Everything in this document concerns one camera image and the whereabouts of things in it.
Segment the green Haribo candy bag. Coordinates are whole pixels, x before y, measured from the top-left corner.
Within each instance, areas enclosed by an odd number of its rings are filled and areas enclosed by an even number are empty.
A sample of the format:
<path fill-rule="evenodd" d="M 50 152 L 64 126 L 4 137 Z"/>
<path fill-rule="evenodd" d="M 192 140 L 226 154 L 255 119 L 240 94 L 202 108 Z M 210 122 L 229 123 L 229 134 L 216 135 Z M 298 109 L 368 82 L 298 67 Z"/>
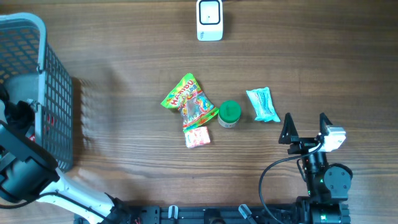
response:
<path fill-rule="evenodd" d="M 207 98 L 192 73 L 187 73 L 180 80 L 161 105 L 180 112 L 185 133 L 202 126 L 219 112 L 219 108 Z"/>

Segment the mint wet wipes packet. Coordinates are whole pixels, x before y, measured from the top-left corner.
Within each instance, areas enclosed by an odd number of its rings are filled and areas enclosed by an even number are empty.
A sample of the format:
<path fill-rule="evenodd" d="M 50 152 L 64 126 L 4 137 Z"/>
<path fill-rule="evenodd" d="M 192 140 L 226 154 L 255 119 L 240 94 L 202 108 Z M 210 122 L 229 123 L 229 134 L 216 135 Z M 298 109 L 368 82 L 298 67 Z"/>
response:
<path fill-rule="evenodd" d="M 280 118 L 272 104 L 271 91 L 269 87 L 247 90 L 246 94 L 252 103 L 256 113 L 255 121 L 280 122 Z"/>

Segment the green lid small jar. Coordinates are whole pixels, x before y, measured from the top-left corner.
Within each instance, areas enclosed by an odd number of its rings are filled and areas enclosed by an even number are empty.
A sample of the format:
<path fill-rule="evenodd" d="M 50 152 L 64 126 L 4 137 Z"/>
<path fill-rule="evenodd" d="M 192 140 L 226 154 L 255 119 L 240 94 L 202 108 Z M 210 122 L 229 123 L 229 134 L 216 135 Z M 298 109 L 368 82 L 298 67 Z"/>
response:
<path fill-rule="evenodd" d="M 224 128 L 233 128 L 241 117 L 241 107 L 233 100 L 224 101 L 218 112 L 218 122 Z"/>

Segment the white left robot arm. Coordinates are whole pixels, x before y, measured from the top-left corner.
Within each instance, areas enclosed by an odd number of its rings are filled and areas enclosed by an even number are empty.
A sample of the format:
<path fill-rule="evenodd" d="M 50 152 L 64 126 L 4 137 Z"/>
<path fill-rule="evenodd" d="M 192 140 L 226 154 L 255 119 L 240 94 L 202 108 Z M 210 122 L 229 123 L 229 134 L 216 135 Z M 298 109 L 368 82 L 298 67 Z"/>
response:
<path fill-rule="evenodd" d="M 118 198 L 90 190 L 66 176 L 44 148 L 26 137 L 34 112 L 24 101 L 11 103 L 1 87 L 1 198 L 3 210 L 43 202 L 64 208 L 88 223 L 131 223 L 129 207 Z"/>

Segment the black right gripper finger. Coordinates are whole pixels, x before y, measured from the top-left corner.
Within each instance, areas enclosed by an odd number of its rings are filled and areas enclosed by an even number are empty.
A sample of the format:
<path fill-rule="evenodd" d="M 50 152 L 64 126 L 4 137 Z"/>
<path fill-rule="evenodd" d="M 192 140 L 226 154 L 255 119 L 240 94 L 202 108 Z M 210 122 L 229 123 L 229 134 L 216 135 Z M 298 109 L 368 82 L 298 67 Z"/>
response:
<path fill-rule="evenodd" d="M 320 114 L 320 132 L 322 135 L 326 136 L 328 134 L 327 127 L 332 124 L 325 113 Z"/>
<path fill-rule="evenodd" d="M 297 142 L 298 140 L 299 135 L 292 119 L 292 115 L 290 113 L 286 113 L 284 118 L 284 125 L 278 143 L 292 144 L 293 142 Z"/>

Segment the small orange white box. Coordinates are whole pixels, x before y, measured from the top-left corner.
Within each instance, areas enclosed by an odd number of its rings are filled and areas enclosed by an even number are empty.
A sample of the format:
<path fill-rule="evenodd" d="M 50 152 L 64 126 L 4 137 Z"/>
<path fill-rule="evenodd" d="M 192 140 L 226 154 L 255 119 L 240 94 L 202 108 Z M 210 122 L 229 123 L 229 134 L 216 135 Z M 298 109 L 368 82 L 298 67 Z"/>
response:
<path fill-rule="evenodd" d="M 188 148 L 203 146 L 210 142 L 210 135 L 206 126 L 195 128 L 185 133 L 185 144 Z"/>

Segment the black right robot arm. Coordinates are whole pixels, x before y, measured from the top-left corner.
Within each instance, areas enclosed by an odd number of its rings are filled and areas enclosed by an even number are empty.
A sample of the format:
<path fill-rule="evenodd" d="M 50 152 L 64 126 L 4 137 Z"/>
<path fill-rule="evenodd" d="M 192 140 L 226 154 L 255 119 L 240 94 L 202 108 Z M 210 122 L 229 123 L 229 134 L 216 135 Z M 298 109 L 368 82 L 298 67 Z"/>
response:
<path fill-rule="evenodd" d="M 352 170 L 339 163 L 329 164 L 328 152 L 338 149 L 346 140 L 346 131 L 332 124 L 325 113 L 320 114 L 320 132 L 313 138 L 301 138 L 290 113 L 284 118 L 279 143 L 288 144 L 288 154 L 300 156 L 300 174 L 308 196 L 297 197 L 293 223 L 350 224 L 348 191 Z"/>

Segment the red snack stick packet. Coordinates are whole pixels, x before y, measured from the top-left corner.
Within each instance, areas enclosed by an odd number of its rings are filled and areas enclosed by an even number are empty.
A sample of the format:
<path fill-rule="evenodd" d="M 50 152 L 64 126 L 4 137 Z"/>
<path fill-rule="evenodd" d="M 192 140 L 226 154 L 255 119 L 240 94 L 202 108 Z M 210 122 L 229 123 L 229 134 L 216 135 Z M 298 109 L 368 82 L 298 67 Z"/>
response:
<path fill-rule="evenodd" d="M 53 116 L 47 116 L 47 122 L 49 123 L 49 125 L 44 127 L 45 135 L 50 134 L 50 129 L 53 128 L 54 124 L 57 123 L 57 119 Z M 25 136 L 28 137 L 31 141 L 35 142 L 35 123 L 30 126 Z"/>

